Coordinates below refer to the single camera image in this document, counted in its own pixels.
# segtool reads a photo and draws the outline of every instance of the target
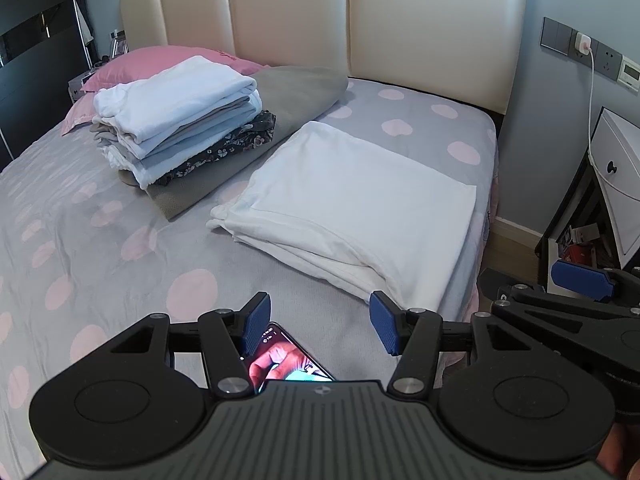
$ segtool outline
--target headboard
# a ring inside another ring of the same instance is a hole
[[[120,0],[129,49],[322,65],[505,113],[525,0]]]

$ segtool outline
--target polka dot bed sheet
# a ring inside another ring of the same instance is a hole
[[[476,298],[497,168],[495,127],[482,111],[437,96],[352,79],[319,119],[476,190],[462,254],[440,306],[460,320]],[[28,406],[36,390],[108,338],[153,312],[187,322],[212,309],[271,295],[272,319],[334,376],[380,379],[396,365],[359,299],[205,227],[237,196],[257,160],[172,222],[123,184],[88,128],[55,127],[0,175],[0,478],[43,462]],[[196,356],[178,370],[204,384]]]

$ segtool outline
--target hand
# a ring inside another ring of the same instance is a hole
[[[268,379],[284,380],[296,370],[304,370],[312,362],[289,341],[272,345],[249,366],[249,377],[256,388]]]

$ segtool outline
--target pink pillowcase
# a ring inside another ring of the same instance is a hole
[[[171,68],[193,56],[202,56],[210,61],[230,66],[242,75],[251,75],[263,68],[262,65],[252,61],[200,46],[147,46],[108,62],[84,83],[82,90],[97,92],[101,88],[112,88],[119,83],[149,79],[162,70]]]
[[[60,127],[60,135],[66,135],[80,124],[90,123],[95,117],[94,93],[88,93],[78,99],[66,114]]]

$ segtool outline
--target white charger plug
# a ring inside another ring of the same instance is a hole
[[[585,56],[589,55],[589,49],[591,48],[591,38],[586,34],[578,32],[575,35],[575,49],[580,52],[580,54],[584,54]]]

